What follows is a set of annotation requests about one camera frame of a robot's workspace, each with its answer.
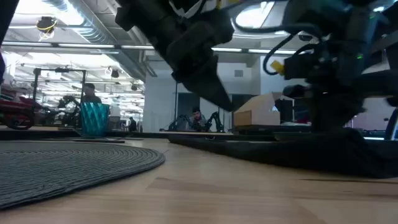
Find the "teal bin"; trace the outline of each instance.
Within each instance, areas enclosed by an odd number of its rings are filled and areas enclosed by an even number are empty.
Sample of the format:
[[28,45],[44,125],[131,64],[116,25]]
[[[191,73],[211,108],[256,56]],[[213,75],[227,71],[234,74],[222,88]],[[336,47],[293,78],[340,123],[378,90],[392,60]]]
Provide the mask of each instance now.
[[103,137],[108,125],[109,105],[82,103],[81,121],[83,134],[89,137]]

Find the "person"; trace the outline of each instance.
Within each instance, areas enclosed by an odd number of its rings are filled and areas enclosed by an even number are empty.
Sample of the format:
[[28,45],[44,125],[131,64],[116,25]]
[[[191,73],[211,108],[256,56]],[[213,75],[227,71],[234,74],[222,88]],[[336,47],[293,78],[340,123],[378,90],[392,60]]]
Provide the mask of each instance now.
[[130,117],[129,132],[137,131],[137,122]]
[[83,87],[85,95],[83,96],[83,103],[102,103],[101,98],[95,95],[95,86],[92,83],[86,83]]
[[190,124],[187,123],[186,125],[187,131],[201,131],[201,129],[205,127],[205,124],[207,122],[205,116],[200,112],[198,106],[192,108],[192,116],[189,118],[189,120],[192,126],[190,126]]

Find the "cardboard box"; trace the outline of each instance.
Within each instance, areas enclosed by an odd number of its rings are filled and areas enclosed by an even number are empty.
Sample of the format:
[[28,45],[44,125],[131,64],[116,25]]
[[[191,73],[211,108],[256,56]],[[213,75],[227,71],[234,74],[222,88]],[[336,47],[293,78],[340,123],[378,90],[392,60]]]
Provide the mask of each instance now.
[[273,111],[278,99],[293,100],[278,92],[255,96],[234,112],[234,125],[280,125],[280,113]]

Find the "gray rug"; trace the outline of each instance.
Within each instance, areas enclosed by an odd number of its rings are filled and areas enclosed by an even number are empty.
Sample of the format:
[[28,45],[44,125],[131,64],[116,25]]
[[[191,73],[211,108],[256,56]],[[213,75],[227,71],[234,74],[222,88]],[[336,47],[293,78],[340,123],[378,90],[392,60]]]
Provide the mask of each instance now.
[[0,142],[0,210],[153,169],[163,154],[137,147]]

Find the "air vent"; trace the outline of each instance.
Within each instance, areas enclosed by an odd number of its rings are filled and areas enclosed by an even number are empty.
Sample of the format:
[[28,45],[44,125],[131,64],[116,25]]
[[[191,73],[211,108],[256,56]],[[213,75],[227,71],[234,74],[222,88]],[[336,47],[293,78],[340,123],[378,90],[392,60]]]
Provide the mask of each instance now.
[[243,77],[243,70],[235,70],[235,77]]

